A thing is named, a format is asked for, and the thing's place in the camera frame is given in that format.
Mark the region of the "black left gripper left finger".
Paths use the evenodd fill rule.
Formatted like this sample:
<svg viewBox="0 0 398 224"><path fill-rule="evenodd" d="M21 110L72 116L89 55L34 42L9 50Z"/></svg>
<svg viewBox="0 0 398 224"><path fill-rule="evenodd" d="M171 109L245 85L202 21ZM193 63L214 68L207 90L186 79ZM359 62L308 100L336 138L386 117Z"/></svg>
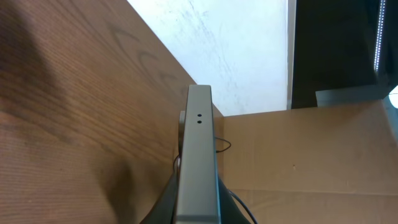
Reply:
<svg viewBox="0 0 398 224"><path fill-rule="evenodd" d="M140 224L172 224L178 194L178 175L174 172L160 197Z"/></svg>

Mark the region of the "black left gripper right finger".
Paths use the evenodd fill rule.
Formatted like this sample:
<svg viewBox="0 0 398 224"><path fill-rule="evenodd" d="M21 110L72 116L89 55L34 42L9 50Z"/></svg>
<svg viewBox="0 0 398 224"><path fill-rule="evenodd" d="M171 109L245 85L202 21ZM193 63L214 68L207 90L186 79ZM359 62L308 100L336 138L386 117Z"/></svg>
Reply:
<svg viewBox="0 0 398 224"><path fill-rule="evenodd" d="M233 197L220 178L218 178L220 214L222 224L250 224L235 204Z"/></svg>

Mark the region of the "gold Samsung Galaxy smartphone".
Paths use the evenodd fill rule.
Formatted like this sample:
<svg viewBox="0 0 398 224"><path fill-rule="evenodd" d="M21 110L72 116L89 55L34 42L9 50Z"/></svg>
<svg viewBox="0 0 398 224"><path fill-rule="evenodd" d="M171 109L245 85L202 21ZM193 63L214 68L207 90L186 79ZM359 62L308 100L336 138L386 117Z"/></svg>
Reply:
<svg viewBox="0 0 398 224"><path fill-rule="evenodd" d="M178 124L175 224L220 223L211 86L190 85Z"/></svg>

